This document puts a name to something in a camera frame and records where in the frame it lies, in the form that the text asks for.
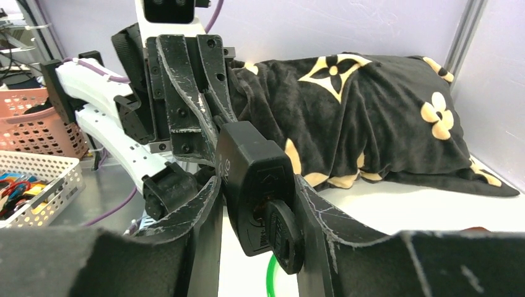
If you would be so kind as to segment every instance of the pink plastic basket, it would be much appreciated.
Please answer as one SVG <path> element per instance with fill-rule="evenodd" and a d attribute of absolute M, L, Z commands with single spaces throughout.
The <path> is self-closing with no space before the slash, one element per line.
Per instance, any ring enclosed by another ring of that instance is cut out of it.
<path fill-rule="evenodd" d="M 46 88 L 0 91 L 0 150 L 82 158 L 87 151 L 75 124 L 66 125 L 54 108 L 24 114 L 48 98 Z"/>

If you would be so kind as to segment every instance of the green cable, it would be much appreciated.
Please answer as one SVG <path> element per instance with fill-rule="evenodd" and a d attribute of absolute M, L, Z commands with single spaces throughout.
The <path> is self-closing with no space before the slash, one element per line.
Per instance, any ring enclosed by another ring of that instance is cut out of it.
<path fill-rule="evenodd" d="M 268 269 L 266 270 L 266 293 L 268 297 L 276 297 L 274 283 L 278 269 L 279 264 L 277 263 L 277 258 L 275 255 L 272 255 L 270 262 L 268 263 Z"/>

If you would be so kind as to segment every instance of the black fleece blanket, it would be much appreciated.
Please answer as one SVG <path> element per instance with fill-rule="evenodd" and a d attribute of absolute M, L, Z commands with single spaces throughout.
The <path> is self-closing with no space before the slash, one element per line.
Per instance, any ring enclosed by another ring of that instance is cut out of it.
<path fill-rule="evenodd" d="M 480 169 L 463 140 L 449 84 L 427 57 L 334 56 L 232 62 L 230 97 L 317 190 L 361 177 L 486 196 L 519 192 Z"/>

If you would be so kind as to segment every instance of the camera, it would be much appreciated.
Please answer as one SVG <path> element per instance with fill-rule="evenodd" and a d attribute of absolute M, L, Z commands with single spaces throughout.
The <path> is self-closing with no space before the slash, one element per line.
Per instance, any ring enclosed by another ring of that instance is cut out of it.
<path fill-rule="evenodd" d="M 144 16 L 150 23 L 189 24 L 195 18 L 197 0 L 144 0 Z"/>

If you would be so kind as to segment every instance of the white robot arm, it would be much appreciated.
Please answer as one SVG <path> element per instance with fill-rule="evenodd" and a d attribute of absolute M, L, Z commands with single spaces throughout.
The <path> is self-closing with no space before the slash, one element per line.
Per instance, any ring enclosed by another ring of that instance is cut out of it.
<path fill-rule="evenodd" d="M 83 66 L 84 63 L 89 63 L 107 75 L 96 73 Z M 79 127 L 97 139 L 117 159 L 142 193 L 142 177 L 153 176 L 162 171 L 168 160 L 150 153 L 122 130 L 113 98 L 131 94 L 129 85 L 109 80 L 110 75 L 116 74 L 101 66 L 95 59 L 75 58 L 63 63 L 56 69 L 56 73 L 69 96 L 88 103 L 84 105 L 84 109 L 75 112 Z"/>

